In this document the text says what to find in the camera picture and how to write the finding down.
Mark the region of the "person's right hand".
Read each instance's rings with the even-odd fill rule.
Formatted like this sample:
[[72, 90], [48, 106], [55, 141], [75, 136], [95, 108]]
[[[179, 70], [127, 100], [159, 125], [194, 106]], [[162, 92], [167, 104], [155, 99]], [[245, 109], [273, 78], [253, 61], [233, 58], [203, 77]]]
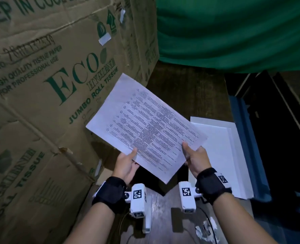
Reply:
[[199, 146], [199, 148], [194, 151], [194, 154], [189, 160], [185, 161], [185, 164], [188, 166], [192, 175], [197, 178], [198, 174], [208, 168], [211, 168], [212, 166], [207, 151], [204, 147]]

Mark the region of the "printed white paper sheet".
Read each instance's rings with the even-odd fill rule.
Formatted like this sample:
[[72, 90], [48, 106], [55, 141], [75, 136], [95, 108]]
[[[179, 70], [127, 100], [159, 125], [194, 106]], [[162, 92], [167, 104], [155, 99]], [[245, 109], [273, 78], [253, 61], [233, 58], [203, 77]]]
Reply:
[[129, 154], [136, 147], [135, 161], [165, 184], [186, 161], [182, 142], [196, 150], [208, 139], [124, 73], [86, 128], [122, 153]]

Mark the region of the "blue folder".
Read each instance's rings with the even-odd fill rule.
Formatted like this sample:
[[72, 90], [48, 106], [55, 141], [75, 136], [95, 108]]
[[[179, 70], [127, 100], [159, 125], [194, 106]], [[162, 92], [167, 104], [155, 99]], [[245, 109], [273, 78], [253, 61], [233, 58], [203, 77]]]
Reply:
[[253, 199], [262, 203], [271, 202], [270, 187], [250, 121], [248, 108], [242, 98], [229, 96], [229, 100], [253, 188]]

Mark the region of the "dark wooden furniture frame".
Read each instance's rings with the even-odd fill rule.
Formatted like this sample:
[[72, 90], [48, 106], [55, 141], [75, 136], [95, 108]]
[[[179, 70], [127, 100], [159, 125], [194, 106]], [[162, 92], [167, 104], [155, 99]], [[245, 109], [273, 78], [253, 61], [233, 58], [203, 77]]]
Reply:
[[281, 73], [225, 73], [232, 111], [260, 154], [300, 156], [300, 98]]

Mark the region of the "crumpled white paper scraps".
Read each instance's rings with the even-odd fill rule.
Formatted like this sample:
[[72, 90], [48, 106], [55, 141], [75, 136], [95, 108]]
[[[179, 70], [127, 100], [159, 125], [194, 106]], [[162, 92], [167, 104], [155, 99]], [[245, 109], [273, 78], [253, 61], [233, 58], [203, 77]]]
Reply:
[[212, 217], [203, 221], [201, 226], [195, 227], [196, 235], [199, 239], [210, 242], [212, 244], [218, 244], [219, 239], [217, 238], [217, 224]]

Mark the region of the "green cloth curtain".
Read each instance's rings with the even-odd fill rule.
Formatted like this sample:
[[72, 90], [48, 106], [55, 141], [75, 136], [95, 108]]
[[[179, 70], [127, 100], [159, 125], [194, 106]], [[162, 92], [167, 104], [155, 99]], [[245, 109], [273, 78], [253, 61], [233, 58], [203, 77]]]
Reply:
[[156, 0], [160, 61], [233, 73], [300, 70], [300, 0]]

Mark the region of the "person's left hand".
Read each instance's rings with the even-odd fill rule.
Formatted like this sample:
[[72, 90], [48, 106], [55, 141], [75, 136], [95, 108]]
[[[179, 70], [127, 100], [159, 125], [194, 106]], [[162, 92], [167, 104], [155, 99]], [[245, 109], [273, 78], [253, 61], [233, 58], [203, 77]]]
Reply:
[[136, 162], [127, 162], [126, 154], [121, 152], [117, 157], [112, 176], [122, 179], [128, 185], [134, 178], [139, 167], [140, 165]]

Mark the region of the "person's right forearm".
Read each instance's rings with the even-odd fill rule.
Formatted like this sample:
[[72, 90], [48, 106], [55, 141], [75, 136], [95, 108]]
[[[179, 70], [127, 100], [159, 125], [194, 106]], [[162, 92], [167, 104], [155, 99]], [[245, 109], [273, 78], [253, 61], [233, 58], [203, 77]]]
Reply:
[[213, 211], [228, 244], [278, 244], [231, 193], [220, 195]]

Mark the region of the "large printed cardboard box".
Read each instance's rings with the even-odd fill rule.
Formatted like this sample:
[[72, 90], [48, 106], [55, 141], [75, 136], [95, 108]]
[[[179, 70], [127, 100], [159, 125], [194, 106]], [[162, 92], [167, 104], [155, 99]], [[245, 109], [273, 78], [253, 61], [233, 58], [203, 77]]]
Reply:
[[0, 0], [0, 101], [96, 177], [106, 150], [85, 126], [122, 73], [148, 84], [156, 35], [156, 0]]

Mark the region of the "creased printed cardboard box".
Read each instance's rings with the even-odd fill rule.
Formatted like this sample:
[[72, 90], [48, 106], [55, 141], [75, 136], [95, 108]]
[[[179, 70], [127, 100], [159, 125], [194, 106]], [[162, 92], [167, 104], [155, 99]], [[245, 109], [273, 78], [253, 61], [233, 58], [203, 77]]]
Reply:
[[0, 244], [60, 244], [91, 180], [0, 104]]

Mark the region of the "white tape piece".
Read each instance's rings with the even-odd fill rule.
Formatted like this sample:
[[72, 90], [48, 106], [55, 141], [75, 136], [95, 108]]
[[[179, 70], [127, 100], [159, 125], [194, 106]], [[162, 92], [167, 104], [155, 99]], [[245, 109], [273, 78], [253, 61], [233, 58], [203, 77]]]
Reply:
[[110, 40], [111, 40], [111, 35], [109, 32], [107, 32], [101, 38], [99, 38], [99, 44], [101, 46], [104, 46]]

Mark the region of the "person's left forearm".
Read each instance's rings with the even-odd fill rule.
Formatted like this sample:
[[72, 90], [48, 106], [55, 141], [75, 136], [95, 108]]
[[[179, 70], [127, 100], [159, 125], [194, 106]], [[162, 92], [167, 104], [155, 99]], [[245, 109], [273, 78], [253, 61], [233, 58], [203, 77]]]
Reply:
[[115, 210], [115, 203], [96, 198], [95, 203], [63, 244], [106, 244]]

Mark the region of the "stack of blank white paper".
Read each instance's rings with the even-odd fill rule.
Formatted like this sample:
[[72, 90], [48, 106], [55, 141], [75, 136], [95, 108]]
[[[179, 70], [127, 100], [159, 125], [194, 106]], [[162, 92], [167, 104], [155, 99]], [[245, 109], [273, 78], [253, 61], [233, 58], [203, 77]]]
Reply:
[[193, 116], [190, 122], [208, 136], [202, 146], [207, 151], [212, 167], [226, 177], [233, 195], [244, 200], [254, 198], [236, 124]]

